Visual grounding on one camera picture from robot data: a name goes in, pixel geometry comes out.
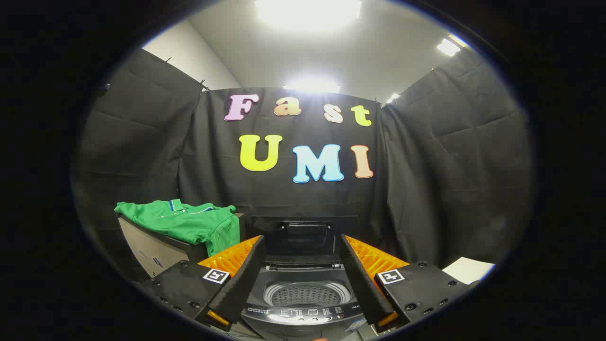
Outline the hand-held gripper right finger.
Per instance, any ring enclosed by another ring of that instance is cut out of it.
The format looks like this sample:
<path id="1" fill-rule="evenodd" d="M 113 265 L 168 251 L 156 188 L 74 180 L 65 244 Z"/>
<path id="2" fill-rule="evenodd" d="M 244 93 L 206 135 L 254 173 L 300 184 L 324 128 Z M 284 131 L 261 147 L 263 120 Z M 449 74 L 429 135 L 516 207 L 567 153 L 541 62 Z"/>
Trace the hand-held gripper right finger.
<path id="1" fill-rule="evenodd" d="M 403 261 L 344 234 L 340 258 L 362 313 L 377 332 L 416 323 L 470 291 L 436 266 Z"/>

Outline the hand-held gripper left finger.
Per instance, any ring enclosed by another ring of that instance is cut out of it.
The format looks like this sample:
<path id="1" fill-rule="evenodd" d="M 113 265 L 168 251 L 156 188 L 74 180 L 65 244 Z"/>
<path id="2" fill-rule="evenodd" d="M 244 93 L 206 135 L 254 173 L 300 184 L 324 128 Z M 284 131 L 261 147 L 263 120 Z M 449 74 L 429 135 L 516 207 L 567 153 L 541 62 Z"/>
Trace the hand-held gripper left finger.
<path id="1" fill-rule="evenodd" d="M 143 282 L 142 290 L 197 323 L 229 332 L 241 320 L 266 258 L 265 239 L 249 238 L 197 263 L 179 261 Z"/>

